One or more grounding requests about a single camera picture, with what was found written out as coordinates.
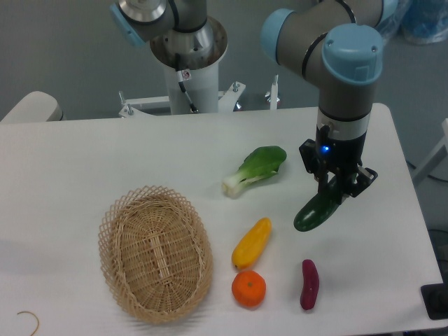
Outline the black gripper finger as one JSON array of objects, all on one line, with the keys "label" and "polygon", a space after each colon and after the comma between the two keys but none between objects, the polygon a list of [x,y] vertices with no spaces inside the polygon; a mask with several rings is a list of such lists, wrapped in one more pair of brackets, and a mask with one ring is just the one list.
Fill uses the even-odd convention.
[{"label": "black gripper finger", "polygon": [[356,186],[357,173],[337,175],[337,187],[339,190],[338,204],[342,205],[344,201],[351,196]]},{"label": "black gripper finger", "polygon": [[316,181],[318,182],[318,193],[322,193],[328,184],[328,163],[325,160],[319,162]]}]

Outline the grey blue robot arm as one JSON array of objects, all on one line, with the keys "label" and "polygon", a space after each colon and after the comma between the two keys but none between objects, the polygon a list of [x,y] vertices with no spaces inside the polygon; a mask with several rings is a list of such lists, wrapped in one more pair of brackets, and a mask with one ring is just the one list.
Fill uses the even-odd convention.
[{"label": "grey blue robot arm", "polygon": [[[300,154],[322,193],[331,182],[336,200],[356,197],[376,179],[361,155],[377,80],[383,40],[377,26],[395,1],[322,1],[305,13],[281,8],[264,22],[265,54],[319,91],[316,137]],[[228,40],[205,1],[117,1],[111,16],[135,46],[149,44],[163,65],[173,114],[215,113],[218,63]]]}]

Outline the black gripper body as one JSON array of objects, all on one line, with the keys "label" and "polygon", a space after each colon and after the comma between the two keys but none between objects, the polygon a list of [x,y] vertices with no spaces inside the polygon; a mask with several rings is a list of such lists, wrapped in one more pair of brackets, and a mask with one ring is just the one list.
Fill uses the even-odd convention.
[{"label": "black gripper body", "polygon": [[375,170],[363,166],[361,156],[365,138],[366,135],[362,134],[355,139],[338,140],[331,137],[329,126],[317,128],[316,138],[306,140],[299,147],[304,167],[315,180],[319,162],[323,160],[328,163],[328,181],[341,173],[357,173],[356,186],[351,194],[351,197],[357,197],[378,177]]}]

